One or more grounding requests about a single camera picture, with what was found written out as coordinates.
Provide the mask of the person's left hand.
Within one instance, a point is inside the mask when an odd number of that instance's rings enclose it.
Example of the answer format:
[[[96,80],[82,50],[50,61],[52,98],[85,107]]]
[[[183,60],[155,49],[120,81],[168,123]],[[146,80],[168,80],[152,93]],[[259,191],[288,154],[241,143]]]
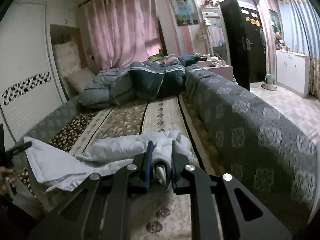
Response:
[[[16,174],[13,169],[6,168],[4,166],[0,167],[0,176],[1,176],[1,195],[8,193],[8,189],[16,187]]]

